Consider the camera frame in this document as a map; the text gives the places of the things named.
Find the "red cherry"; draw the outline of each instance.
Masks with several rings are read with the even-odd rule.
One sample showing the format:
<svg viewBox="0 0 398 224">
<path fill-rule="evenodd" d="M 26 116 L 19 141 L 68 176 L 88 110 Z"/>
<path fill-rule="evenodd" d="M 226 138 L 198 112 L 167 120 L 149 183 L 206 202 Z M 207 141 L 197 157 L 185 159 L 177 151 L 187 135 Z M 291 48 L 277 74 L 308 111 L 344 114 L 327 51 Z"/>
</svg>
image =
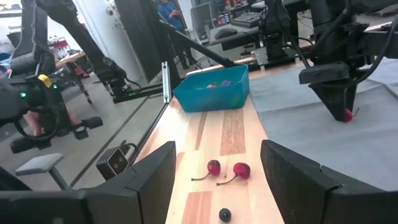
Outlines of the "red cherry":
<svg viewBox="0 0 398 224">
<path fill-rule="evenodd" d="M 353 119 L 354 119 L 353 112 L 351 112 L 349 109 L 345 109 L 343 122 L 348 123 L 348 122 L 352 121 Z"/>
<path fill-rule="evenodd" d="M 191 178 L 191 181 L 195 181 L 195 180 L 203 180 L 204 178 L 208 177 L 210 174 L 213 176 L 217 176 L 220 174 L 221 172 L 221 165 L 220 162 L 218 162 L 217 160 L 211 160 L 207 163 L 207 175 L 202 177 L 202 178 Z"/>
<path fill-rule="evenodd" d="M 237 177 L 247 180 L 250 177 L 250 167 L 249 167 L 249 165 L 247 165 L 243 162 L 239 162 L 234 165 L 234 173 L 235 173 L 235 176 L 231 180 L 224 182 L 224 183 L 217 183 L 217 186 L 223 185 L 223 184 L 228 184 L 229 182 L 231 182 L 232 180 L 234 180 Z"/>
</svg>

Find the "yellow button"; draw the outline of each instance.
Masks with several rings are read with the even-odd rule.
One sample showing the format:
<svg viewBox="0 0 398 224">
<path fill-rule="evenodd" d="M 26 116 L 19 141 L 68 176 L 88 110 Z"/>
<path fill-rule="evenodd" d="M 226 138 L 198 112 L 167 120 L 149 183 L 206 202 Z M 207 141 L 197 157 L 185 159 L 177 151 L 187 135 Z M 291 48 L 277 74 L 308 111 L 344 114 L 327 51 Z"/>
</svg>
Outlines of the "yellow button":
<svg viewBox="0 0 398 224">
<path fill-rule="evenodd" d="M 39 75 L 39 80 L 41 80 L 47 88 L 50 88 L 52 85 L 51 79 L 46 75 Z"/>
</svg>

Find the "blue shirt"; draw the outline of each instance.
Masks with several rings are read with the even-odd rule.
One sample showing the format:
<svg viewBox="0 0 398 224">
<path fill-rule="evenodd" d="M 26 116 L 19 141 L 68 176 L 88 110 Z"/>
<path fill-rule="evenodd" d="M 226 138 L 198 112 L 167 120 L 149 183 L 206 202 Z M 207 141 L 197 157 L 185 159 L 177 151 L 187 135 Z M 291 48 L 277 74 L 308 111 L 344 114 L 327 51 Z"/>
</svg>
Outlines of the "blue shirt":
<svg viewBox="0 0 398 224">
<path fill-rule="evenodd" d="M 160 3 L 157 6 L 157 11 L 160 13 L 160 15 L 169 23 L 172 24 L 176 29 L 178 30 L 183 30 L 182 23 L 178 17 L 171 17 L 170 18 L 170 13 L 172 13 L 173 10 L 176 10 L 177 8 L 174 6 L 173 3 L 167 2 L 167 3 Z"/>
</svg>

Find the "cherry stem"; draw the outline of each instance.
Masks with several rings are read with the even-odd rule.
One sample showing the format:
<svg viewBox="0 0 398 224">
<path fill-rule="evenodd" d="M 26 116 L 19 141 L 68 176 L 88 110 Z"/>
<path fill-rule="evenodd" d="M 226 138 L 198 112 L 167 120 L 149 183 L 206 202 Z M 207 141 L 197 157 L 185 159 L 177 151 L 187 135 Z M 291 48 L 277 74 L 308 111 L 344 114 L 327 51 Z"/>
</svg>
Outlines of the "cherry stem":
<svg viewBox="0 0 398 224">
<path fill-rule="evenodd" d="M 199 178 L 199 179 L 196 179 L 196 178 L 191 178 L 191 181 L 195 181 L 195 180 L 203 180 L 204 178 L 208 177 L 209 175 L 210 175 L 210 172 L 208 172 L 206 176 L 204 176 L 204 177 L 202 177 L 202 178 Z"/>
<path fill-rule="evenodd" d="M 217 186 L 223 185 L 223 184 L 228 184 L 229 182 L 231 182 L 232 180 L 234 180 L 238 175 L 235 174 L 234 178 L 232 178 L 231 180 L 224 182 L 224 183 L 217 183 Z"/>
</svg>

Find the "teal container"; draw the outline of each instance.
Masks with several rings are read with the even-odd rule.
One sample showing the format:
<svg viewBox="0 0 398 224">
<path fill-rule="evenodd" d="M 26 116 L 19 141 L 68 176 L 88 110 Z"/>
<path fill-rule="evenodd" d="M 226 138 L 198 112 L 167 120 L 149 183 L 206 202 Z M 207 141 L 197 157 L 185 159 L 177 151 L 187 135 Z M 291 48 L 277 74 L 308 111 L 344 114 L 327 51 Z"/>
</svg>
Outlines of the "teal container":
<svg viewBox="0 0 398 224">
<path fill-rule="evenodd" d="M 233 85 L 221 86 L 223 81 Z M 242 108 L 249 94 L 249 67 L 238 65 L 189 75 L 174 89 L 186 113 Z"/>
</svg>

